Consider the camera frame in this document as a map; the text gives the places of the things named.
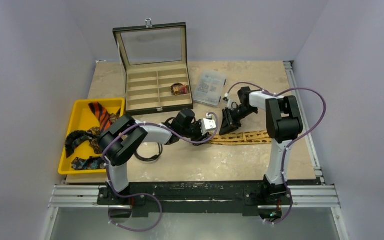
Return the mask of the cream insect print tie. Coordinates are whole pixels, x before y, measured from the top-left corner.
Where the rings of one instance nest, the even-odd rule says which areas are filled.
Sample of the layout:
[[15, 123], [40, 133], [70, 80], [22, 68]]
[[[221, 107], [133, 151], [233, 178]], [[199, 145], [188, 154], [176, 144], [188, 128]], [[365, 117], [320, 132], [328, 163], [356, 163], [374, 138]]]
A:
[[246, 131], [216, 135], [210, 142], [212, 145], [241, 146], [241, 145], [270, 145], [272, 139], [267, 131]]

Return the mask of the yellow plastic bin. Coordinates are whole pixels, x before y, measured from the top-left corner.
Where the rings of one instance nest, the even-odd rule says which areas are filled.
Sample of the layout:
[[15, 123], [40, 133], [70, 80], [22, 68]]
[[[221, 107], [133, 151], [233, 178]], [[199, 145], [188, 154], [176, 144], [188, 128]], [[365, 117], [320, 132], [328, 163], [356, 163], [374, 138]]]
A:
[[[99, 102], [102, 104], [110, 114], [116, 113], [121, 109], [121, 115], [125, 112], [126, 101], [124, 98], [96, 98], [96, 99], [82, 99], [77, 100], [72, 108], [71, 117], [69, 119], [68, 129], [66, 134], [69, 135], [73, 131], [84, 130], [87, 131], [92, 127], [99, 127], [99, 121], [91, 112], [88, 104], [93, 102]], [[75, 154], [71, 157], [66, 157], [66, 150], [62, 150], [62, 154], [59, 161], [58, 173], [60, 175], [84, 175], [84, 174], [104, 174], [105, 169], [98, 170], [74, 170], [72, 168], [72, 161], [75, 157], [87, 159], [90, 156], [97, 156], [93, 150], [89, 147], [89, 143], [85, 142], [79, 146]]]

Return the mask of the black compartment tie box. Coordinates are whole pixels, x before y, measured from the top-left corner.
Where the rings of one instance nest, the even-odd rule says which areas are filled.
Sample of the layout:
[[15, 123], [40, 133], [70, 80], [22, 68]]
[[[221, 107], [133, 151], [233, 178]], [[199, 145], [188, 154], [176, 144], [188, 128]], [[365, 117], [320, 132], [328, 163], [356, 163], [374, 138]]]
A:
[[[185, 22], [115, 27], [112, 30], [124, 68], [125, 111], [146, 115], [193, 109]], [[173, 96], [171, 86], [189, 85], [190, 94]]]

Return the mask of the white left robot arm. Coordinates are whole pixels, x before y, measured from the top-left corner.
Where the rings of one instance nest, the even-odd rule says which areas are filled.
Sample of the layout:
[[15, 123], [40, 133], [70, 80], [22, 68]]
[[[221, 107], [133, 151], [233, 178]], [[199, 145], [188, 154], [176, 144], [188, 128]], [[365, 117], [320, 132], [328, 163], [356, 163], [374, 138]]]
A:
[[172, 145], [184, 140], [199, 146], [214, 138], [218, 126], [218, 117], [214, 113], [196, 119], [195, 113], [187, 108], [162, 123], [140, 121], [128, 114], [123, 115], [97, 140], [102, 150], [107, 184], [111, 188], [110, 199], [118, 205], [128, 201], [128, 161], [143, 143]]

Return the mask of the dark patterned tie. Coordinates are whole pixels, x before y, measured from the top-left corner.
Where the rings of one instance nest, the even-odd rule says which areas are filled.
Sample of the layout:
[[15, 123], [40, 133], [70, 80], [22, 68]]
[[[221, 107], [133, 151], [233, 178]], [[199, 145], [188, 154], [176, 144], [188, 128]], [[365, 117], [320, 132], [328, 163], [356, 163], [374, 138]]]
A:
[[101, 157], [102, 150], [98, 144], [98, 137], [100, 136], [100, 133], [101, 131], [99, 127], [92, 127], [89, 130], [75, 130], [66, 137], [64, 149], [67, 158], [73, 156], [76, 149], [86, 142], [88, 142], [88, 145], [93, 150], [93, 153], [97, 155], [90, 156], [89, 158], [76, 156], [71, 162], [71, 167], [75, 171], [105, 169], [105, 161]]

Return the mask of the orange navy striped tie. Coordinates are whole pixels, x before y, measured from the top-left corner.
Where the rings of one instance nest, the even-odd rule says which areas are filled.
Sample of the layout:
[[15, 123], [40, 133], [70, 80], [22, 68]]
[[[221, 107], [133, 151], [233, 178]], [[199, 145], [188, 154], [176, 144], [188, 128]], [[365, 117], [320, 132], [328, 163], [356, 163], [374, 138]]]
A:
[[113, 125], [112, 115], [99, 102], [91, 102], [88, 107], [99, 122], [100, 132], [106, 132]]

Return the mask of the grey floral tie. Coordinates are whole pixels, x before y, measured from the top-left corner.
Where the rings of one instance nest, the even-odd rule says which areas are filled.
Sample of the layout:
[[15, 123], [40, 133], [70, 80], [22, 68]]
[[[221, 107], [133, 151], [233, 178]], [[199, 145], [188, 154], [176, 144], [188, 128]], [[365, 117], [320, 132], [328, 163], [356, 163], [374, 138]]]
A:
[[[114, 124], [119, 118], [121, 117], [121, 108], [116, 113], [111, 113], [109, 120], [111, 124]], [[102, 153], [102, 150], [99, 147], [98, 144], [98, 137], [100, 135], [100, 130], [98, 127], [92, 127], [88, 130], [90, 133], [92, 133], [95, 137], [92, 137], [89, 140], [89, 146], [93, 149], [93, 152], [97, 155]]]

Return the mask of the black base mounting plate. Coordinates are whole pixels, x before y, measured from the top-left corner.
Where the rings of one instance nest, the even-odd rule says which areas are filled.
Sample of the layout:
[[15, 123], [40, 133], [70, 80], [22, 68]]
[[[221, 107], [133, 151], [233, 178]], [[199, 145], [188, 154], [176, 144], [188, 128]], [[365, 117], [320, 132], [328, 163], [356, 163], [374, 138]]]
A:
[[284, 186], [269, 187], [263, 180], [131, 182], [118, 194], [108, 184], [100, 186], [97, 204], [126, 207], [134, 218], [163, 212], [278, 220], [290, 207], [291, 193]]

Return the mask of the clear plastic organiser box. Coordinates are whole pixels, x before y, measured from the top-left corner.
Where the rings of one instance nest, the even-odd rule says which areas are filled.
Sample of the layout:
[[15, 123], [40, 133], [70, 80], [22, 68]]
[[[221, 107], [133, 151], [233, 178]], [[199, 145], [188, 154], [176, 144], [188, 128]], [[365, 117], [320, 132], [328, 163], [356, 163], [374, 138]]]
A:
[[223, 88], [226, 85], [227, 76], [214, 70], [202, 72], [192, 100], [195, 103], [217, 107], [222, 99]]

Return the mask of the rolled colourful tie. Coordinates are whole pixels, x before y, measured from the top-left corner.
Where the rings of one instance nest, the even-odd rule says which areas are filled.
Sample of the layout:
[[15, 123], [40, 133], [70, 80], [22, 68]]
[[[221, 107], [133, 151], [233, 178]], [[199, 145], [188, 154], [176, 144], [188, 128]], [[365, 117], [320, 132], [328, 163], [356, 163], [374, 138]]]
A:
[[170, 87], [172, 96], [188, 95], [190, 94], [190, 88], [187, 84], [175, 83]]

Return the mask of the aluminium frame rail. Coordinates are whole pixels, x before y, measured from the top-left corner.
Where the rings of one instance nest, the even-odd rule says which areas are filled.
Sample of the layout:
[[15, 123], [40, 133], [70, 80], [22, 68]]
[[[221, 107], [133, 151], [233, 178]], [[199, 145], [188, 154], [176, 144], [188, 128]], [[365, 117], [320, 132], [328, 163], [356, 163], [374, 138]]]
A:
[[[290, 206], [288, 210], [282, 214], [282, 217], [277, 220], [262, 219], [264, 223], [274, 225], [281, 219], [290, 214], [293, 208], [317, 209], [328, 208], [331, 209], [336, 230], [339, 238], [342, 240], [347, 239], [345, 227], [341, 219], [340, 201], [336, 188], [333, 185], [325, 185], [323, 174], [319, 166], [315, 166], [316, 171], [315, 180], [289, 180], [287, 184], [287, 192], [291, 194]], [[132, 215], [132, 210], [127, 207], [110, 208], [106, 205], [98, 205], [99, 187], [105, 184], [92, 184], [92, 185], [56, 185], [51, 194], [49, 202], [47, 223], [42, 232], [41, 238], [49, 240], [52, 237], [55, 223], [58, 214], [63, 209], [105, 209], [108, 211], [126, 211]]]

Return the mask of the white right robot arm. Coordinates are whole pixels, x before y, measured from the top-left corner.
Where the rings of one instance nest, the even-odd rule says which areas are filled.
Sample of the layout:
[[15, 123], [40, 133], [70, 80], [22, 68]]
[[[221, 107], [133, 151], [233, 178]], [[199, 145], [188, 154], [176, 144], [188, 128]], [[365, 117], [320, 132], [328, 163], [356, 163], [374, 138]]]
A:
[[258, 196], [268, 204], [287, 194], [287, 166], [292, 143], [303, 132], [303, 121], [295, 96], [276, 96], [264, 90], [242, 87], [238, 91], [240, 104], [228, 101], [222, 110], [219, 134], [238, 130], [241, 120], [259, 110], [265, 111], [266, 131], [271, 138], [271, 152], [267, 173]]

